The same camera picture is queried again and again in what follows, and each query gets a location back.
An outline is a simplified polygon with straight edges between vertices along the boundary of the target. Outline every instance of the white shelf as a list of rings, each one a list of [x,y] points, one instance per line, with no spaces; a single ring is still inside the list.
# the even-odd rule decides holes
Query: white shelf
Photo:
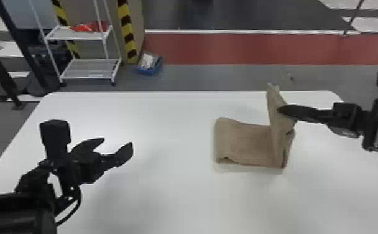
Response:
[[[45,36],[46,40],[106,40],[112,31],[110,25],[106,32],[75,32],[68,26],[57,25],[51,32]]]
[[[61,75],[62,79],[115,78],[121,59],[73,59]]]

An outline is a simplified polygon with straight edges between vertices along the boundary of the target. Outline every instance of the yellow and black striped post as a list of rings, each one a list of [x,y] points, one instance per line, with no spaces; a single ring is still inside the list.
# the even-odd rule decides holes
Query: yellow and black striped post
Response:
[[[121,32],[124,37],[127,61],[128,63],[137,63],[138,54],[127,0],[118,0],[118,18],[121,21]]]
[[[51,0],[51,2],[53,3],[55,15],[57,16],[57,19],[58,19],[59,23],[62,26],[68,26],[66,12],[64,11],[64,9],[63,9],[62,4],[60,3],[60,1],[59,0]],[[73,53],[73,55],[75,56],[75,58],[80,59],[79,48],[77,47],[76,42],[74,42],[72,40],[68,40],[67,41],[67,47]]]

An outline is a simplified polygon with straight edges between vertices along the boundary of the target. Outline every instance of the folded cloth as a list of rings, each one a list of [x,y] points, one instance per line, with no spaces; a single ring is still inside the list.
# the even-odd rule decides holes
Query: folded cloth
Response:
[[[286,105],[279,88],[269,85],[267,111],[270,126],[219,118],[215,124],[216,160],[218,163],[245,164],[283,168],[295,137],[296,121],[277,112]]]

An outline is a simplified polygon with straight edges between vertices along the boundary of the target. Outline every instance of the cable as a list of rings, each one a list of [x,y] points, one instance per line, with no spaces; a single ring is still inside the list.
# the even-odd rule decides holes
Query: cable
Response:
[[[81,191],[80,191],[80,188],[78,186],[75,187],[75,190],[78,192],[77,203],[75,205],[75,208],[73,208],[73,210],[71,210],[70,213],[67,214],[64,218],[62,218],[61,220],[57,221],[55,223],[57,226],[60,226],[61,224],[63,224],[64,222],[66,222],[79,209],[79,206],[81,204]]]

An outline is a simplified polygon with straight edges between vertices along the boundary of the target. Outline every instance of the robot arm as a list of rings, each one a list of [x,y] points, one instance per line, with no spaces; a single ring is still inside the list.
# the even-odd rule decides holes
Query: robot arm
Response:
[[[83,141],[67,152],[70,128],[66,121],[50,120],[40,124],[46,159],[24,174],[13,193],[0,194],[0,233],[56,234],[56,226],[67,221],[81,204],[81,184],[96,182],[106,170],[119,167],[133,155],[132,143],[114,154],[94,152],[104,138]],[[58,177],[62,195],[57,197],[50,174]],[[71,212],[55,217],[76,202]]]
[[[367,151],[378,151],[378,99],[373,102],[370,111],[362,110],[357,104],[334,103],[330,110],[286,105],[280,107],[278,112],[299,121],[325,124],[340,136],[363,136],[363,148]]]

